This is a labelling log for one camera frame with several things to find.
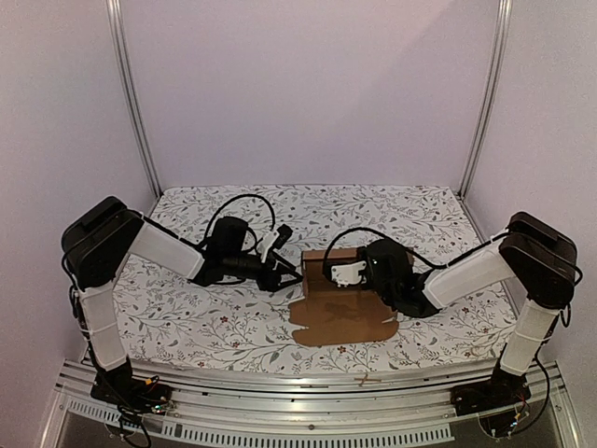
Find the brown cardboard box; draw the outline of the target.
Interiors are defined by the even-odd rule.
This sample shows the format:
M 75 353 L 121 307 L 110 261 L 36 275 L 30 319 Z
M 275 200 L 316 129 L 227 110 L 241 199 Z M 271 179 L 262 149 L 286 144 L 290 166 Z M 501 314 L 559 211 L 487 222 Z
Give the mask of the brown cardboard box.
M 303 298 L 289 303 L 294 341 L 321 347 L 386 341 L 399 329 L 397 312 L 372 290 L 336 287 L 322 274 L 323 250 L 301 254 Z

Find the right robot arm white sleeve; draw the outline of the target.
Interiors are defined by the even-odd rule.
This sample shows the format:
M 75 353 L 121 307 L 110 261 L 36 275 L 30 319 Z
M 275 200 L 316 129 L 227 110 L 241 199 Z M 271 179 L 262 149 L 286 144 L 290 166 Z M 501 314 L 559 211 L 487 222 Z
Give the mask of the right robot arm white sleeve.
M 364 285 L 372 289 L 374 268 L 416 273 L 409 260 L 413 254 L 388 237 L 369 244 L 361 251 L 367 263 Z M 440 312 L 487 287 L 506 288 L 517 321 L 498 368 L 515 376 L 527 372 L 560 311 L 571 304 L 581 277 L 573 240 L 525 211 L 515 213 L 490 241 L 443 265 L 430 264 L 427 271 L 423 294 Z

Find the robot arm white sleeve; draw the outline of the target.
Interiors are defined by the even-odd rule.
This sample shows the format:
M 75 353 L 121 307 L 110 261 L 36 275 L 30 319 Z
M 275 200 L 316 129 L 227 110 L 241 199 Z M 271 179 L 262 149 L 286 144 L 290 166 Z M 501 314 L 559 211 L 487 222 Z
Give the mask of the robot arm white sleeve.
M 208 244 L 192 244 L 142 213 L 107 196 L 62 234 L 62 263 L 74 287 L 75 310 L 99 377 L 132 378 L 119 336 L 114 286 L 129 256 L 148 260 L 205 286 L 216 266 Z
M 372 289 L 374 268 L 416 273 L 409 260 L 413 254 L 388 237 L 369 244 L 361 251 L 367 263 L 364 285 Z M 525 211 L 515 213 L 490 241 L 443 265 L 430 264 L 427 271 L 423 294 L 440 312 L 487 287 L 506 288 L 517 321 L 498 368 L 515 376 L 527 372 L 560 311 L 571 304 L 581 277 L 573 240 Z

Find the left robot arm white sleeve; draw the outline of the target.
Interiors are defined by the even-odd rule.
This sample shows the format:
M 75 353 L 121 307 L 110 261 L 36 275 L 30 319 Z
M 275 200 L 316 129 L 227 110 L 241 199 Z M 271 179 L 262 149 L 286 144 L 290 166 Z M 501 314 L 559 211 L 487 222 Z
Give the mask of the left robot arm white sleeve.
M 62 234 L 62 263 L 74 287 L 75 310 L 99 377 L 132 378 L 119 336 L 114 286 L 129 256 L 148 260 L 205 286 L 216 266 L 208 244 L 192 244 L 142 213 L 107 196 Z

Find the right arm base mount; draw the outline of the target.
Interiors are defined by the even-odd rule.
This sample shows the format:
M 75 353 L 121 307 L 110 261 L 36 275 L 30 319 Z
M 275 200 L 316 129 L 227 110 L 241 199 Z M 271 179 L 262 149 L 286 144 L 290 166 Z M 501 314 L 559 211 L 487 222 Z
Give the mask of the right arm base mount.
M 483 413 L 526 401 L 531 391 L 526 377 L 506 374 L 490 379 L 457 385 L 450 391 L 450 402 L 458 416 Z

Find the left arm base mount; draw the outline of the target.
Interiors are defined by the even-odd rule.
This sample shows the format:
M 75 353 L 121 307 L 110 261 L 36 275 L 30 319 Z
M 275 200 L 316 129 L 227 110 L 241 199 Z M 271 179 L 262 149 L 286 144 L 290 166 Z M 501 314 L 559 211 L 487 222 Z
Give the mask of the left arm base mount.
M 139 380 L 128 371 L 98 371 L 90 396 L 130 412 L 163 413 L 173 390 L 160 380 Z

